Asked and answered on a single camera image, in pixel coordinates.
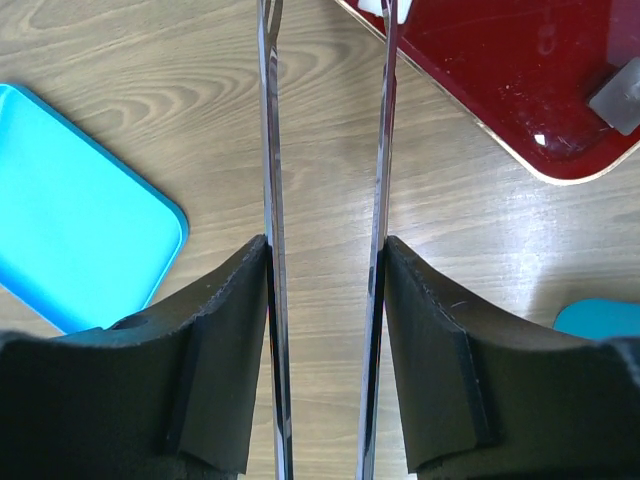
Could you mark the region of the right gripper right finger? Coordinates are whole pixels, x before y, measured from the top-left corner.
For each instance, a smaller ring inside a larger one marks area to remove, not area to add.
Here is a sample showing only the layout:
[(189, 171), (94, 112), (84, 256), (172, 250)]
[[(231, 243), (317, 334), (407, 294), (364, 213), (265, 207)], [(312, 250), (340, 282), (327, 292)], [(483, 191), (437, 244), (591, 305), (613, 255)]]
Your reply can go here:
[(385, 308), (408, 470), (421, 479), (635, 479), (639, 342), (524, 320), (398, 237)]

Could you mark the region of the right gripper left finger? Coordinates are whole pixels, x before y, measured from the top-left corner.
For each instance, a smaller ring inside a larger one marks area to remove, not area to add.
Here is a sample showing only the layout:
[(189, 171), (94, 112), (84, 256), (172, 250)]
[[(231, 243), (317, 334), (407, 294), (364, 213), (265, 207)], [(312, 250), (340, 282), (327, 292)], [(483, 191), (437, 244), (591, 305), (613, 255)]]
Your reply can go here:
[(234, 479), (247, 469), (266, 239), (113, 326), (1, 335), (5, 479)]

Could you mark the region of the blue box lid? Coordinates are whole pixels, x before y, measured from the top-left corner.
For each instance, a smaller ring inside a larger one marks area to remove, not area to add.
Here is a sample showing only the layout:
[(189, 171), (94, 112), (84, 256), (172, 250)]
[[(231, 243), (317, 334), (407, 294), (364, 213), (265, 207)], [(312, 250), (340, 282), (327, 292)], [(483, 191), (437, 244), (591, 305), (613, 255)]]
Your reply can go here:
[(65, 333), (147, 307), (189, 235), (161, 191), (25, 87), (1, 87), (1, 283)]

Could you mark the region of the metal tongs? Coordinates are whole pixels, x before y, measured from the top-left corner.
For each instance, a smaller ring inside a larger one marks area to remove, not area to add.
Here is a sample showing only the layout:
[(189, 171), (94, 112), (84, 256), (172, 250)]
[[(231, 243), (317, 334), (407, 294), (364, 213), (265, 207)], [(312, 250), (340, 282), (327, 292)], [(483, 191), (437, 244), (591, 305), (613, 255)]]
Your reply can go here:
[[(263, 149), (264, 225), (267, 239), (268, 317), (272, 369), (275, 474), (294, 476), (283, 183), (278, 92), (278, 36), (283, 2), (257, 4)], [(383, 18), (385, 64), (376, 160), (376, 186), (369, 262), (356, 478), (375, 476), (380, 350), (383, 331), (385, 244), (388, 234), (392, 144), (396, 110), (396, 64), (401, 25)]]

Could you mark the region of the blue chocolate box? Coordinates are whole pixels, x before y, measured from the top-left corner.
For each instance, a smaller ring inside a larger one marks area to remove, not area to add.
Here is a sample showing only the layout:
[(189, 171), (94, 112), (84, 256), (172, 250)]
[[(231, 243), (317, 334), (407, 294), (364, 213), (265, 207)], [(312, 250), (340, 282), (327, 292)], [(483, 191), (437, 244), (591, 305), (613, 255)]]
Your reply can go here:
[(606, 299), (581, 300), (557, 315), (553, 329), (591, 340), (638, 337), (639, 304)]

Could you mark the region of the clear square chocolate mould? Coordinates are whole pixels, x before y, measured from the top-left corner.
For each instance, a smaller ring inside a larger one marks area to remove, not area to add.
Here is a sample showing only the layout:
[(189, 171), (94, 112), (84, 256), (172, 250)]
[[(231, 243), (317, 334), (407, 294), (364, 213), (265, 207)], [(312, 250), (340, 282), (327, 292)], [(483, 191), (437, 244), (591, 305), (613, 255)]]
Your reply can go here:
[(639, 58), (631, 59), (589, 100), (588, 106), (624, 136), (639, 127)]

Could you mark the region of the white square chocolate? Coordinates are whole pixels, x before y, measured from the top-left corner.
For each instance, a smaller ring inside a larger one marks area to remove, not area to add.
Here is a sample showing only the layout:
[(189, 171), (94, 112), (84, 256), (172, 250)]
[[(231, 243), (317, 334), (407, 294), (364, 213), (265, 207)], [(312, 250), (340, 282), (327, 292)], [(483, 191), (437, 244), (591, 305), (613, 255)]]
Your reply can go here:
[(357, 8), (381, 18), (395, 13), (397, 23), (402, 25), (407, 21), (412, 3), (412, 0), (359, 0)]

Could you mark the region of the red tray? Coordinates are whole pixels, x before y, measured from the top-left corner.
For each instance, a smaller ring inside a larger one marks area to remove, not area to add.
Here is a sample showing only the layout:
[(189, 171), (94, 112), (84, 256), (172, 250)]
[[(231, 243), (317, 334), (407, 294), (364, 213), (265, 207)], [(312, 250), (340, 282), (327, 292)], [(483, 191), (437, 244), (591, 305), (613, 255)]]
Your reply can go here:
[(639, 147), (590, 109), (639, 58), (635, 1), (415, 1), (399, 51), (536, 177), (584, 183)]

